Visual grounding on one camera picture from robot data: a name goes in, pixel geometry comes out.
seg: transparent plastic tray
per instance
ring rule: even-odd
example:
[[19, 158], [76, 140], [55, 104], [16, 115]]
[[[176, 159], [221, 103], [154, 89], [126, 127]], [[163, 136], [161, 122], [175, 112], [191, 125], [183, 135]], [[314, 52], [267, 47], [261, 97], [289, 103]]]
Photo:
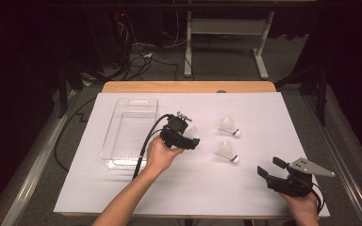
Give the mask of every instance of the transparent plastic tray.
[[[156, 99], [119, 99], [107, 129], [101, 158], [110, 169], [134, 169], [143, 142], [155, 124]], [[146, 164], [143, 157], [141, 169]]]

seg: white shuttlecock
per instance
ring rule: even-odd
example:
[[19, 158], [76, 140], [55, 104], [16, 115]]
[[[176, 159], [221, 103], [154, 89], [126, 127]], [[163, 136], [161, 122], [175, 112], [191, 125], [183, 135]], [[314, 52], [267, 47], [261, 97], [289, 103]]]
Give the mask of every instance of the white shuttlecock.
[[228, 158], [233, 163], [238, 163], [240, 161], [240, 158], [236, 153], [234, 153], [231, 143], [226, 140], [224, 141], [220, 147], [217, 149], [216, 154]]
[[196, 126], [190, 127], [184, 132], [184, 137], [191, 139], [198, 138], [198, 128], [196, 128]]
[[230, 116], [225, 117], [225, 119], [220, 124], [219, 129], [228, 132], [235, 137], [240, 137], [241, 135], [240, 130], [235, 126]]

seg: human arm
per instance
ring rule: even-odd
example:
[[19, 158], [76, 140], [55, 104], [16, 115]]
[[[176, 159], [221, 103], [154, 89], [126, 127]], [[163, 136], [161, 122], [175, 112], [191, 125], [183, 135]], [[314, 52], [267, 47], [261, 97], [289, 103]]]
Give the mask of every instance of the human arm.
[[160, 137], [155, 137], [147, 151], [145, 169], [110, 202], [93, 226], [126, 225], [152, 183], [184, 149], [169, 149]]
[[289, 211], [298, 226], [318, 226], [317, 218], [317, 198], [313, 193], [305, 197], [290, 197], [279, 193], [287, 201]]

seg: forearm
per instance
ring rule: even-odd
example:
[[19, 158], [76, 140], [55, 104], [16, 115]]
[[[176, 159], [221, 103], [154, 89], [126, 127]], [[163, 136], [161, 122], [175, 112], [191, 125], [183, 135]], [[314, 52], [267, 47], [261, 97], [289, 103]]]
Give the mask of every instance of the forearm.
[[160, 172], [155, 170], [143, 170], [111, 201], [93, 225], [126, 225], [140, 199], [159, 175]]

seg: gray carpet floor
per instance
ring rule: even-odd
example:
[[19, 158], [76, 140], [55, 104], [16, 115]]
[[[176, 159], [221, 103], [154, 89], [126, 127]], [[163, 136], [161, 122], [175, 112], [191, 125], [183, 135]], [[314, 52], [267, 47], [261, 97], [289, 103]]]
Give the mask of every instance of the gray carpet floor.
[[[192, 54], [192, 67], [194, 80], [260, 80], [252, 48], [258, 45], [259, 38], [244, 38], [230, 40], [234, 37], [212, 38], [208, 42], [207, 37], [196, 36], [192, 40], [194, 47]], [[275, 82], [290, 75], [296, 59], [304, 45], [305, 38], [286, 40], [284, 37], [267, 41], [263, 58], [270, 75], [270, 81]], [[144, 47], [134, 47], [134, 50], [142, 50]], [[191, 80], [183, 76], [184, 47], [157, 49], [148, 47], [149, 53], [159, 63], [152, 62], [149, 71], [135, 78], [135, 80]], [[141, 65], [143, 59], [133, 60], [134, 65]], [[301, 96], [298, 91], [299, 84], [285, 85], [280, 88], [285, 99], [289, 114], [296, 128], [298, 136], [304, 146], [307, 157], [327, 169], [337, 172], [337, 163], [333, 159], [329, 140], [324, 138], [323, 130], [313, 116], [312, 103], [315, 96]], [[69, 112], [70, 120], [64, 127], [58, 139], [56, 152], [58, 159], [65, 168], [69, 168], [79, 140], [87, 125], [86, 120], [91, 113], [94, 97], [102, 89], [102, 84], [95, 82], [80, 91], [74, 103], [75, 112]], [[337, 153], [341, 156], [349, 173], [354, 178], [357, 187], [362, 194], [362, 148], [355, 137], [346, 118], [341, 113], [337, 100], [332, 90], [327, 91], [327, 105], [325, 110], [327, 122], [326, 131], [332, 138], [333, 147], [337, 147]], [[58, 108], [52, 114], [51, 121], [58, 115]], [[12, 205], [20, 187], [22, 186], [28, 171], [38, 156], [39, 149], [43, 146], [45, 137], [49, 136], [52, 128], [47, 122], [41, 131], [38, 140], [28, 153], [22, 165], [16, 171], [12, 180], [0, 196], [0, 225]], [[38, 185], [19, 218], [18, 225], [91, 225], [95, 217], [64, 217], [53, 213], [60, 189], [66, 178], [66, 171], [61, 168], [53, 154], [51, 154]], [[317, 177], [326, 195], [331, 217], [322, 218], [321, 225], [362, 225], [362, 215], [354, 204], [355, 197], [348, 192], [345, 178], [338, 175], [336, 178]], [[281, 220], [260, 221], [255, 225], [282, 225]]]

